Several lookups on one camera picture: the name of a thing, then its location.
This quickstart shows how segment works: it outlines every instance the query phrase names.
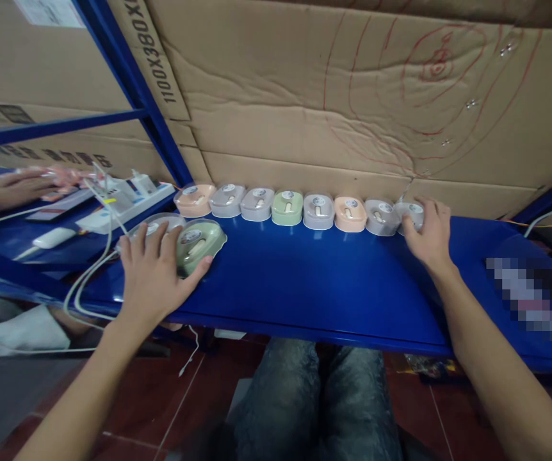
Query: cardboard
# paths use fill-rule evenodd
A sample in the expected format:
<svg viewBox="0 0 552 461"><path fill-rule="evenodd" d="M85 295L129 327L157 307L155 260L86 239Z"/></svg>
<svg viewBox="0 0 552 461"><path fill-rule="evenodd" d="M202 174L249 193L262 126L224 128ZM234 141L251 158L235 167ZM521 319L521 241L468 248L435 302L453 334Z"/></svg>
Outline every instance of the cardboard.
<svg viewBox="0 0 552 461"><path fill-rule="evenodd" d="M388 198L396 201L409 183L408 178L356 172L324 166L300 165L203 151L214 182L239 182L248 187L276 185L278 188L301 188L302 192L322 191L332 196L352 195L362 199ZM461 182L416 179L406 200L426 195L451 207L456 216L498 219L528 203L535 189Z"/></svg>
<svg viewBox="0 0 552 461"><path fill-rule="evenodd" d="M552 0L280 0L381 13L552 28Z"/></svg>
<svg viewBox="0 0 552 461"><path fill-rule="evenodd" d="M0 101L130 108L88 30L32 25L13 0L0 0Z"/></svg>
<svg viewBox="0 0 552 461"><path fill-rule="evenodd" d="M267 1L147 4L216 181L226 171L339 192L362 173L416 177L479 217L552 186L552 30ZM268 161L290 168L259 171Z"/></svg>
<svg viewBox="0 0 552 461"><path fill-rule="evenodd" d="M162 112L171 119L187 120L184 100L150 16L142 13L143 1L112 4L118 6L113 11ZM120 14L121 9L129 11L126 4L131 9L137 4L144 19L136 13L126 21L129 15ZM42 19L56 16L57 10L58 17L45 25ZM0 101L102 112L130 109L90 33L77 26L79 16L67 17L77 15L74 12L71 0L0 0ZM154 45L141 45L141 41Z"/></svg>
<svg viewBox="0 0 552 461"><path fill-rule="evenodd" d="M12 120L46 122L95 114L76 109L0 103L0 128L15 125ZM168 121L167 124L193 179L210 181L191 129L177 122ZM97 163L117 177L129 177L131 169L135 168L161 181L172 182L160 155L137 120L0 146L0 166L17 168L56 163L83 170Z"/></svg>
<svg viewBox="0 0 552 461"><path fill-rule="evenodd" d="M161 112L172 120L189 120L172 66L143 0L109 0L111 11Z"/></svg>

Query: floor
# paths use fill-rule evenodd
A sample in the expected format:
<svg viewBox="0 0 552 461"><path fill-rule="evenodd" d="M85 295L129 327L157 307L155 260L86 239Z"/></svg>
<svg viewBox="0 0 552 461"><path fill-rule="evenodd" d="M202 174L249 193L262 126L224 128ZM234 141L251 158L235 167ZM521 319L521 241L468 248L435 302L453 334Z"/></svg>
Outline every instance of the floor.
<svg viewBox="0 0 552 461"><path fill-rule="evenodd" d="M247 335L241 341L217 341L218 353L196 354L180 378L178 372L189 355L182 346L174 346L169 359L135 359L92 459L169 461L175 458L170 452L184 449L196 434L221 421L238 380L252 377L268 338ZM415 375L396 373L390 354L385 363L398 424L440 459L506 459L470 388L424 385ZM76 374L9 436L0 449L0 461L13 459Z"/></svg>

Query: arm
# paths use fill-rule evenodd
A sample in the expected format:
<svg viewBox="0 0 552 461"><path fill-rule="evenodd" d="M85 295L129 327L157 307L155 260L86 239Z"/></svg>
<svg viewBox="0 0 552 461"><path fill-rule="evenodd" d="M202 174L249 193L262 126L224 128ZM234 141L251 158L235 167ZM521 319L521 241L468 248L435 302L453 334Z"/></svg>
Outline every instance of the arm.
<svg viewBox="0 0 552 461"><path fill-rule="evenodd" d="M552 460L552 400L470 292L449 256L451 210L419 197L419 233L403 221L411 252L442 298L455 356L512 460Z"/></svg>
<svg viewBox="0 0 552 461"><path fill-rule="evenodd" d="M15 461L87 459L126 367L144 339L180 307L210 267L211 257L206 257L187 279L179 280L175 244L182 228L168 234L166 230L167 224L161 224L147 245L146 224L132 243L121 239L125 285L120 314L105 328L94 354Z"/></svg>

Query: jeans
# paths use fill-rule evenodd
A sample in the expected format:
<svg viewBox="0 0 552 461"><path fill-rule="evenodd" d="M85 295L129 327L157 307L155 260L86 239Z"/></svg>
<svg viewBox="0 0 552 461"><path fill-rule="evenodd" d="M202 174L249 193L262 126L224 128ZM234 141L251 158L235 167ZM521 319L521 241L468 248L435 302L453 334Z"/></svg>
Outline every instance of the jeans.
<svg viewBox="0 0 552 461"><path fill-rule="evenodd" d="M402 459L375 350L340 348L322 385L314 343L272 339L229 421L239 461Z"/></svg>

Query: orange wire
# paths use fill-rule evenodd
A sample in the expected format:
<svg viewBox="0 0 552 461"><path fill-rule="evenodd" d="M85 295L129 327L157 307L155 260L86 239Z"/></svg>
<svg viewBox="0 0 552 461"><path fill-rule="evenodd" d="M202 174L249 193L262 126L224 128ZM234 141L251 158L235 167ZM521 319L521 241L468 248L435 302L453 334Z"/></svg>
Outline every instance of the orange wire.
<svg viewBox="0 0 552 461"><path fill-rule="evenodd" d="M528 227L530 224L524 224L524 223L518 223L518 222L515 222L515 221L511 221L511 220L499 220L499 221L502 221L502 222L508 222L508 223L511 223L511 224L516 224L516 225L520 225L520 226L524 226L524 227ZM552 225L536 225L536 227L552 227Z"/></svg>

